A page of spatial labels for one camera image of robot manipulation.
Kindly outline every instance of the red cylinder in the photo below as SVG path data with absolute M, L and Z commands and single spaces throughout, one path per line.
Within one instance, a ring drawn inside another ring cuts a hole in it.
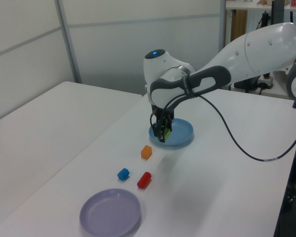
M 144 175 L 140 178 L 140 180 L 137 183 L 138 188 L 145 189 L 151 179 L 151 174 L 149 172 L 145 172 Z

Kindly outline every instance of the small block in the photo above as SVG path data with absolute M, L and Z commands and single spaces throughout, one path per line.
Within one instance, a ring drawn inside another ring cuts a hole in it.
M 129 171 L 126 168 L 123 168 L 118 174 L 118 178 L 122 181 L 126 180 L 128 178 Z
M 148 145 L 145 145 L 145 147 L 142 149 L 140 153 L 142 155 L 142 158 L 149 159 L 149 157 L 152 154 L 152 148 Z
M 151 180 L 151 174 L 149 172 L 145 172 L 144 175 L 140 178 L 137 183 L 137 187 L 140 189 L 145 189 Z

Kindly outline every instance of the white wall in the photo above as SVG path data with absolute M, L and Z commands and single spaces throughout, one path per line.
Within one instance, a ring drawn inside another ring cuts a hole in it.
M 73 81 L 53 0 L 0 0 L 0 118 Z
M 139 94 L 148 52 L 163 48 L 196 68 L 218 53 L 222 2 L 60 1 L 82 83 Z

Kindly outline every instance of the plate rim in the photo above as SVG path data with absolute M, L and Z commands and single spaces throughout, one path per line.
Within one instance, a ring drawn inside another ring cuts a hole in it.
M 185 143 L 187 143 L 188 141 L 190 141 L 192 139 L 192 137 L 193 137 L 193 134 L 194 134 L 193 125 L 189 121 L 187 121 L 185 119 L 182 119 L 182 118 L 174 118 L 173 121 L 184 121 L 184 123 L 186 123 L 188 125 L 188 127 L 191 128 L 191 135 L 190 135 L 190 137 L 188 139 L 186 139 L 184 142 L 182 142 L 180 144 L 175 144 L 175 145 L 170 145 L 170 144 L 166 144 L 166 143 L 160 143 L 160 142 L 157 141 L 157 138 L 155 138 L 154 136 L 152 137 L 152 135 L 150 134 L 150 133 L 153 134 L 153 130 L 152 130 L 152 127 L 151 126 L 148 129 L 148 134 L 149 134 L 150 139 L 154 143 L 156 143 L 158 145 L 161 145 L 161 146 L 164 146 L 164 147 L 178 147 L 178 146 L 184 145 Z
M 84 204 L 83 204 L 83 206 L 82 206 L 82 208 L 81 208 L 81 210 L 80 210 L 80 213 L 79 213 L 79 221 L 80 221 L 80 224 L 82 225 L 82 227 L 84 228 L 84 230 L 86 230 L 86 231 L 87 231 L 88 233 L 90 233 L 92 236 L 94 236 L 94 237 L 100 237 L 100 236 L 97 236 L 97 235 L 95 235 L 94 233 L 91 233 L 90 231 L 88 231 L 88 229 L 86 228 L 86 226 L 85 226 L 85 225 L 83 224 L 83 222 L 82 222 L 82 219 L 85 218 L 85 215 L 83 215 L 82 213 L 83 213 L 83 212 L 84 212 L 84 213 L 88 213 L 88 212 L 89 212 L 89 211 L 87 211 L 87 212 L 84 211 L 84 209 L 86 209 L 87 203 L 88 203 L 88 202 L 89 202 L 94 196 L 100 195 L 100 194 L 102 194 L 102 193 L 110 192 L 110 191 L 119 191 L 119 190 L 121 190 L 121 191 L 123 191 L 123 192 L 126 192 L 126 193 L 128 193 L 130 196 L 133 197 L 133 200 L 135 201 L 136 205 L 137 205 L 138 208 L 139 208 L 139 212 L 138 212 L 138 216 L 136 216 L 136 221 L 135 221 L 135 223 L 132 224 L 132 226 L 131 226 L 129 229 L 127 229 L 124 233 L 120 233 L 120 234 L 118 234 L 118 235 L 114 235 L 114 236 L 110 236 L 110 237 L 121 237 L 121 236 L 127 234 L 129 231 L 131 231 L 131 230 L 136 226 L 136 224 L 138 223 L 138 221 L 139 221 L 139 219 L 140 219 L 140 217 L 141 217 L 141 205 L 140 205 L 140 202 L 139 202 L 138 198 L 136 197 L 136 195 L 133 194 L 131 191 L 128 191 L 128 190 L 126 190 L 126 189 L 119 189 L 119 188 L 105 189 L 105 190 L 102 190 L 102 191 L 97 192 L 96 194 L 94 194 L 94 195 L 92 195 L 90 198 L 88 198 L 88 200 L 84 202 Z

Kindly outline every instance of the black cable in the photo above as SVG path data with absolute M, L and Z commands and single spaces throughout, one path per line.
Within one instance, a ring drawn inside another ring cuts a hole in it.
M 216 112 L 219 114 L 219 116 L 222 118 L 223 123 L 225 124 L 225 127 L 227 128 L 227 131 L 229 133 L 229 135 L 231 136 L 231 139 L 233 140 L 233 142 L 237 145 L 237 147 L 244 153 L 246 154 L 248 157 L 257 160 L 257 161 L 263 161 L 263 162 L 268 162 L 268 161 L 273 161 L 273 160 L 277 160 L 282 158 L 283 156 L 285 156 L 296 144 L 296 140 L 293 142 L 293 144 L 280 156 L 276 157 L 276 158 L 272 158 L 272 159 L 259 159 L 256 157 L 253 157 L 252 155 L 248 154 L 245 150 L 242 149 L 242 147 L 237 143 L 237 141 L 235 140 L 235 138 L 233 137 L 233 135 L 231 134 L 231 131 L 226 123 L 226 120 L 224 119 L 224 117 L 222 116 L 222 114 L 220 113 L 220 111 L 216 108 L 215 105 L 213 105 L 209 100 L 207 100 L 206 98 L 204 98 L 203 96 L 199 95 L 200 98 L 202 98 L 203 100 L 205 100 L 207 103 L 209 103 L 215 110 Z
M 159 125 L 158 125 L 158 134 L 160 134 L 161 132 L 161 125 L 163 123 L 163 116 L 164 116 L 164 113 L 166 111 L 166 109 L 168 108 L 168 106 L 177 98 L 181 97 L 181 96 L 184 96 L 185 94 L 181 94 L 181 95 L 177 95 L 176 97 L 172 98 L 167 104 L 166 106 L 163 108 L 162 110 L 162 113 L 161 113 L 161 118 L 160 118 L 160 121 L 159 121 Z
M 258 29 L 258 27 L 259 27 L 259 25 L 260 25 L 260 23 L 261 23 L 261 21 L 262 21 L 262 18 L 263 18 L 263 17 L 261 17 L 261 19 L 260 19 L 260 21 L 259 21 L 259 23 L 258 23 L 258 26 L 257 26 L 257 28 L 256 28 L 256 30 Z
M 261 95 L 262 91 L 264 90 L 263 85 L 261 86 L 261 90 L 259 92 L 259 95 Z

